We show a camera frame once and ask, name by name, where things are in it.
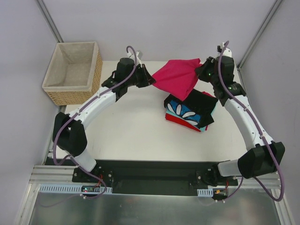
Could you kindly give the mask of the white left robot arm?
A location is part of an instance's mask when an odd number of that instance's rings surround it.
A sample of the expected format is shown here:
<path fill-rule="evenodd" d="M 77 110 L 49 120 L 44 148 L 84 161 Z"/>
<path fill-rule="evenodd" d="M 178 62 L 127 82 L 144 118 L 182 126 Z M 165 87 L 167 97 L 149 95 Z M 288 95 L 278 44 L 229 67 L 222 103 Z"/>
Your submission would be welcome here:
<path fill-rule="evenodd" d="M 107 107 L 124 96 L 129 87 L 148 87 L 155 79 L 148 72 L 145 64 L 131 58 L 122 58 L 102 84 L 99 90 L 79 108 L 65 114 L 60 112 L 55 117 L 53 129 L 53 149 L 64 150 L 75 163 L 84 169 L 83 177 L 88 182 L 95 182 L 99 177 L 96 160 L 87 150 L 86 128 Z"/>

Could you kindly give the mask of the red t-shirt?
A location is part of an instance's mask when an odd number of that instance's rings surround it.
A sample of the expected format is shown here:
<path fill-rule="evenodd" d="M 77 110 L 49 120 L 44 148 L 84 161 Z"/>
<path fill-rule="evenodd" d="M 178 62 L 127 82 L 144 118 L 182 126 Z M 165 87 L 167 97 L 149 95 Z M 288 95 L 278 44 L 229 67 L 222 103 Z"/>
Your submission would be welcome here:
<path fill-rule="evenodd" d="M 194 130 L 194 131 L 201 132 L 200 129 L 198 129 L 198 128 L 196 128 L 195 126 L 189 124 L 189 123 L 186 122 L 185 120 L 180 119 L 180 118 L 178 118 L 178 117 L 176 117 L 176 116 L 173 116 L 173 115 L 171 115 L 171 114 L 169 114 L 169 113 L 166 113 L 166 114 L 165 114 L 165 119 L 166 119 L 167 121 L 170 121 L 170 122 L 176 123 L 176 124 L 178 124 L 178 125 L 187 127 L 187 128 L 192 129 L 192 130 Z"/>

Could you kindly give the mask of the magenta pink t-shirt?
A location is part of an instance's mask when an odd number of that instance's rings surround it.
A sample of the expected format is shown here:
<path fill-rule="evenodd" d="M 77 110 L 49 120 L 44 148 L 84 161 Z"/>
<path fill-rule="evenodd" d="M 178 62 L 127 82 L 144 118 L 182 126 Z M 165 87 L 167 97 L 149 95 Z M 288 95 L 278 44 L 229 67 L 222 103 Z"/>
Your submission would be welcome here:
<path fill-rule="evenodd" d="M 190 60 L 169 60 L 153 74 L 154 87 L 185 100 L 195 87 L 198 78 L 195 69 L 200 67 L 199 58 Z"/>

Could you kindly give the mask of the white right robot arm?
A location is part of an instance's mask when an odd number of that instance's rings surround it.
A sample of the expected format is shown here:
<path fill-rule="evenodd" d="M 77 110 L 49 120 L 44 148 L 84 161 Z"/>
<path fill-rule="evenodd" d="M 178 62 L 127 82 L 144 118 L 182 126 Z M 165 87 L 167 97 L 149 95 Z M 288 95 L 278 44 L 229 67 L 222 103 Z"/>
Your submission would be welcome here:
<path fill-rule="evenodd" d="M 195 69 L 199 80 L 213 86 L 215 97 L 233 118 L 247 150 L 239 159 L 217 164 L 217 170 L 211 173 L 211 180 L 216 185 L 222 185 L 228 176 L 249 179 L 274 173 L 285 152 L 284 145 L 275 142 L 254 115 L 246 92 L 233 80 L 234 68 L 233 58 L 223 56 L 208 57 L 203 65 Z"/>

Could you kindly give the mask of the black printed t-shirt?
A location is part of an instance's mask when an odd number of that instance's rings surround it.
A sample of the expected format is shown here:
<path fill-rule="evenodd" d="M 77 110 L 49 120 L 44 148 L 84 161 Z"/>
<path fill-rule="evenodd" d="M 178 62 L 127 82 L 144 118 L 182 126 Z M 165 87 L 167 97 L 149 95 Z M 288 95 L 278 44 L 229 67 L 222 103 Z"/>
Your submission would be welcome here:
<path fill-rule="evenodd" d="M 202 92 L 193 89 L 183 101 L 170 94 L 164 100 L 164 107 L 166 108 L 168 103 L 183 104 L 200 115 L 209 115 L 213 114 L 217 102 L 217 98 L 209 97 L 202 94 Z"/>

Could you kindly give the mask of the light teal t-shirt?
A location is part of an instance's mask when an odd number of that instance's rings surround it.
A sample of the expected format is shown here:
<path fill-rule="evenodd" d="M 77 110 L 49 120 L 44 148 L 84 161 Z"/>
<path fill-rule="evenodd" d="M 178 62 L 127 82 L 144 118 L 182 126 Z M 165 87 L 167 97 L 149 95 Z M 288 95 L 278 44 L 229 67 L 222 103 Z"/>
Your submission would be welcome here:
<path fill-rule="evenodd" d="M 207 125 L 209 127 L 209 125 L 214 123 L 212 114 L 200 115 L 183 104 L 168 103 L 166 106 L 166 113 L 185 120 L 189 124 L 200 129 L 201 132 L 205 132 L 205 127 Z"/>

